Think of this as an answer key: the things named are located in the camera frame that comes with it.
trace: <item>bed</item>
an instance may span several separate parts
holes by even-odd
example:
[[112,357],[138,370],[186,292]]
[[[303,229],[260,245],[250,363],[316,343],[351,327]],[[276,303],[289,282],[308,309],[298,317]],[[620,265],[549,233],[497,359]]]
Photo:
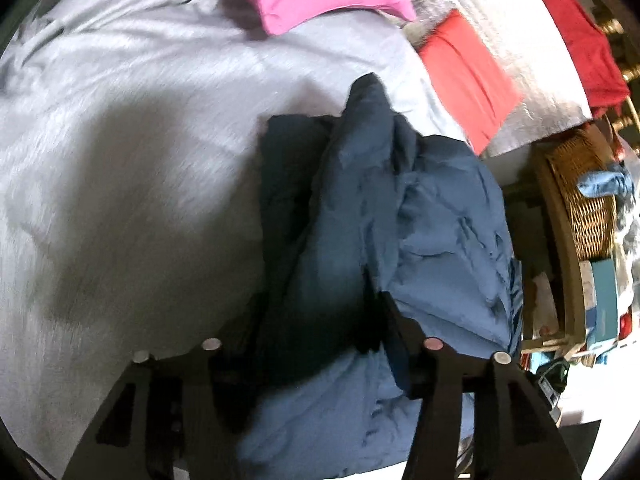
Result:
[[339,115],[369,72],[421,134],[465,140],[373,11],[267,38],[244,0],[40,0],[0,58],[0,413],[19,446],[60,476],[134,352],[185,352],[242,312],[266,120]]
[[542,0],[413,0],[419,45],[451,9],[471,23],[524,95],[483,155],[497,156],[591,119],[580,78]]

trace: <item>light blue fabric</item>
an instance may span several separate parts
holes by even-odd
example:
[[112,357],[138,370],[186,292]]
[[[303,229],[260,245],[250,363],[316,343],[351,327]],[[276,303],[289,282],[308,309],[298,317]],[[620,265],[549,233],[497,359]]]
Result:
[[587,198],[617,196],[624,198],[634,192],[634,181],[624,166],[614,162],[608,171],[588,171],[578,179],[578,190]]

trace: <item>clutter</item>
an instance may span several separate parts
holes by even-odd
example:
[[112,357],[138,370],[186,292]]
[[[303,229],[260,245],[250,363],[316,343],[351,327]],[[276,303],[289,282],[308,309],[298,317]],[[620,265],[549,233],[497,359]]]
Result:
[[633,314],[631,307],[622,316],[620,316],[620,335],[619,341],[624,341],[633,332]]
[[596,364],[596,359],[597,356],[595,354],[586,354],[578,358],[582,366],[586,366],[587,368],[593,368]]
[[578,178],[578,190],[587,198],[633,196],[634,183],[631,174],[617,162],[607,165],[607,171],[588,171]]
[[578,190],[578,179],[588,171],[606,170],[603,160],[613,154],[595,126],[575,132],[546,154],[571,224],[579,260],[610,258],[616,225],[613,197],[586,198]]
[[544,272],[551,280],[553,268],[548,252],[548,238],[545,231],[545,213],[542,206],[525,202],[510,204],[506,209],[507,222],[513,241],[516,258],[527,260],[529,276]]
[[546,272],[533,278],[536,284],[536,307],[533,310],[533,337],[546,337],[560,330],[558,311]]
[[555,352],[532,352],[531,354],[523,354],[529,357],[526,361],[525,368],[532,374],[535,374],[542,365],[553,361],[555,354]]
[[[566,388],[569,367],[569,363],[564,358],[553,359],[541,364],[535,371],[536,382],[541,383],[546,379],[548,385],[555,391],[556,397],[559,397]],[[554,406],[557,405],[557,403],[558,399],[556,398]]]
[[616,265],[616,286],[618,288],[618,315],[624,316],[634,300],[634,283],[631,264],[619,243],[613,246],[613,261]]
[[640,182],[640,160],[625,139],[620,139],[625,150],[625,169],[634,184],[634,195],[618,204],[616,221],[616,243],[622,244],[626,267],[630,270],[633,282],[640,280],[640,269],[636,264],[640,259],[640,202],[638,184]]
[[605,365],[609,362],[609,352],[605,352],[604,354],[599,355],[598,357],[596,357],[596,364],[597,365]]

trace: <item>wooden furniture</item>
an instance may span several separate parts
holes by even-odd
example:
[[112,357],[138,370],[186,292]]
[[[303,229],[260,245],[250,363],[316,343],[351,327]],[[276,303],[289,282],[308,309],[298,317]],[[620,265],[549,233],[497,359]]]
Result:
[[532,315],[530,313],[535,306],[535,286],[525,276],[525,327],[522,353],[560,351],[562,355],[570,358],[572,354],[580,350],[586,338],[584,297],[578,254],[558,184],[551,173],[545,153],[538,148],[534,148],[533,167],[558,250],[562,280],[562,304],[557,304],[556,307],[563,310],[564,329],[542,338],[532,338]]
[[611,123],[611,127],[613,131],[618,133],[620,130],[623,130],[627,126],[631,126],[634,123],[634,120],[629,116],[622,116],[617,118],[615,121]]
[[[585,129],[573,130],[569,137],[560,146],[579,136],[586,139],[586,143],[596,157],[595,164],[604,167],[612,161],[613,153],[604,136],[595,126]],[[545,236],[547,245],[553,248],[552,257],[553,274],[555,275],[554,300],[558,310],[560,330],[555,334],[533,339],[533,311],[536,307],[536,286],[532,282],[533,273],[540,270],[532,270],[529,262],[523,255],[523,288],[524,288],[524,329],[521,345],[522,353],[559,351],[561,355],[569,359],[584,345],[586,339],[584,295],[582,291],[582,277],[580,275],[580,257],[576,246],[574,230],[568,213],[563,190],[559,184],[558,176],[549,160],[549,154],[554,152],[557,143],[544,142],[532,147],[532,168],[535,178],[530,181],[522,181],[505,188],[504,197],[507,208],[511,203],[526,202],[535,206],[541,206],[546,218]]]
[[602,31],[606,36],[611,36],[613,34],[624,34],[625,29],[622,28],[622,25],[616,18],[611,18],[606,22],[598,23],[598,28]]

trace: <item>red cloth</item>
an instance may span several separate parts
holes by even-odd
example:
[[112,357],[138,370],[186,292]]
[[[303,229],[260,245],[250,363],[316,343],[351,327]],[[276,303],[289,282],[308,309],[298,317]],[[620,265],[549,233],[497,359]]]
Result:
[[608,108],[620,106],[629,95],[629,88],[616,66],[607,37],[578,0],[542,1],[574,61],[593,116],[599,118]]
[[419,54],[442,105],[479,155],[522,95],[458,10],[436,27]]

